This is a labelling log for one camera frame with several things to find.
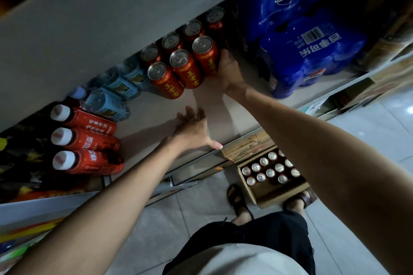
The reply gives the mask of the brown shrink-wrapped drink pack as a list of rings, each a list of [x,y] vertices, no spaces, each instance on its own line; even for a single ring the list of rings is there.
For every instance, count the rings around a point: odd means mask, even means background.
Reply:
[[[413,43],[413,0],[337,0],[338,9],[366,34],[354,65],[370,72]]]

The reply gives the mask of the red white-cap bottle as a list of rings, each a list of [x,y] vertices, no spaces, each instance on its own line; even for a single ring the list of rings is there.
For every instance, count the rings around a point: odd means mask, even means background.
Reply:
[[[114,136],[86,130],[83,128],[57,128],[50,138],[52,144],[61,146],[65,150],[80,149],[103,151],[111,149],[118,152],[121,142]]]
[[[86,112],[79,107],[63,104],[58,104],[51,109],[50,118],[66,127],[83,128],[108,136],[114,136],[118,127],[114,121]]]
[[[56,153],[52,160],[55,170],[72,175],[116,175],[123,170],[124,164],[124,159],[113,150],[64,150]]]

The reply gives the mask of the blue barcode cola pack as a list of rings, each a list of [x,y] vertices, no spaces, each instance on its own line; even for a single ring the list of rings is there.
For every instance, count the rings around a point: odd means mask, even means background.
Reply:
[[[363,28],[320,10],[291,21],[283,32],[268,32],[259,42],[256,65],[269,75],[276,99],[291,96],[321,76],[340,73],[366,42]]]

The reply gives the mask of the person's grey shirt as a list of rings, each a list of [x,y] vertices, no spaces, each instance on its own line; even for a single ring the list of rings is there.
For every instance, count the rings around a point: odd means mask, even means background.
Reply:
[[[165,275],[309,275],[294,259],[252,244],[208,248],[177,264]]]

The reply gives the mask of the person's black shorts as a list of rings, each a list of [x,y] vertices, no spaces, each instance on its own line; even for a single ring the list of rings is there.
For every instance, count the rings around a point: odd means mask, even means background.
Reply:
[[[302,215],[289,210],[270,213],[240,226],[227,221],[205,225],[164,267],[162,275],[172,275],[174,267],[206,249],[227,244],[247,244],[275,250],[295,260],[309,275],[316,275],[307,222]]]

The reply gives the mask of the open cardboard box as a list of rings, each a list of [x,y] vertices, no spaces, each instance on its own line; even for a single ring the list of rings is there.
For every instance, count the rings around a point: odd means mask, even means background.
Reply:
[[[274,186],[268,183],[262,183],[253,187],[248,187],[243,179],[240,168],[244,166],[247,162],[250,162],[253,158],[258,157],[263,153],[267,153],[270,150],[278,148],[277,146],[270,147],[265,151],[262,151],[244,162],[237,165],[238,175],[241,179],[241,187],[245,189],[247,196],[250,198],[254,205],[257,205],[261,209],[267,208],[271,205],[281,205],[289,197],[307,189],[310,185],[307,183],[306,179],[302,176],[296,182],[290,182],[284,185]]]

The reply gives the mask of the batch of silver-top cans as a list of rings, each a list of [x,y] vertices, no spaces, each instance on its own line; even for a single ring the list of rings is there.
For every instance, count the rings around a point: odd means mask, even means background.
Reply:
[[[248,187],[262,183],[279,186],[302,178],[300,171],[279,148],[274,148],[239,167]]]

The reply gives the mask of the flat printed cardboard carton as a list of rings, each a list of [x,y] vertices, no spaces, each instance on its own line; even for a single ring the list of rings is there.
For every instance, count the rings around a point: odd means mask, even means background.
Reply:
[[[231,162],[240,162],[273,146],[275,143],[271,137],[264,130],[259,130],[226,144],[221,153]]]

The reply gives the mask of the cluster of red cans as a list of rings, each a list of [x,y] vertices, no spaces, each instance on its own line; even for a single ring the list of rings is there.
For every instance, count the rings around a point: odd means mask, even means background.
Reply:
[[[190,20],[140,51],[148,78],[166,98],[177,99],[185,89],[196,89],[207,78],[193,55],[192,43],[206,35],[215,41],[219,50],[222,46],[225,48],[224,19],[225,9],[215,6],[204,13],[203,19]]]

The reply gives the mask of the person's left forearm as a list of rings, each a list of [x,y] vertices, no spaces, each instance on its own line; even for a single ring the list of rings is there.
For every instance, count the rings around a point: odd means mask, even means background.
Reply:
[[[6,275],[105,275],[166,171],[199,137],[169,137],[75,210]]]

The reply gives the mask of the person's left brown sandal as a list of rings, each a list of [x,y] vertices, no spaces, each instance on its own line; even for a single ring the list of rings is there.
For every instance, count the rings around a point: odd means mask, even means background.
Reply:
[[[254,220],[254,215],[247,207],[243,191],[237,184],[231,184],[226,194],[228,202],[236,215],[236,218],[231,221],[232,223],[240,226]]]

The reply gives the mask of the person's left hand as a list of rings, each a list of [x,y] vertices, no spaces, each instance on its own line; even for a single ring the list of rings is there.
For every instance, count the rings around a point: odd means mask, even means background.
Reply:
[[[208,135],[207,116],[202,108],[198,108],[195,112],[197,114],[197,121],[194,123],[186,123],[185,113],[177,113],[179,124],[166,141],[167,147],[171,149],[176,157],[189,151],[208,147],[204,146],[203,142],[205,138],[210,138]]]

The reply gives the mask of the red drink can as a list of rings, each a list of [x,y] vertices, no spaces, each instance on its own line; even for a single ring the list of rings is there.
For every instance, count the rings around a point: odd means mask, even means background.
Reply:
[[[193,55],[207,78],[218,73],[220,50],[210,36],[200,36],[192,43]]]

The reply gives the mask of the clear blue-label water bottle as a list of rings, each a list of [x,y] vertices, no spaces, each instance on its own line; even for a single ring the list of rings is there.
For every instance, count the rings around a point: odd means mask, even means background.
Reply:
[[[118,72],[133,83],[142,91],[148,91],[151,87],[150,79],[147,76],[147,67],[141,61],[132,55],[116,65]]]
[[[130,108],[125,101],[101,88],[87,89],[80,86],[69,92],[68,97],[78,100],[80,107],[86,112],[111,121],[125,121],[131,116]]]
[[[141,94],[137,86],[122,77],[115,69],[109,69],[94,77],[86,83],[86,87],[100,88],[124,101],[133,100]]]

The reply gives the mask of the grey store shelf unit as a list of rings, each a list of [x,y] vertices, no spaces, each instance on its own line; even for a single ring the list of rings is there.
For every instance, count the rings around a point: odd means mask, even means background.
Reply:
[[[0,17],[0,132],[224,0],[26,0]]]

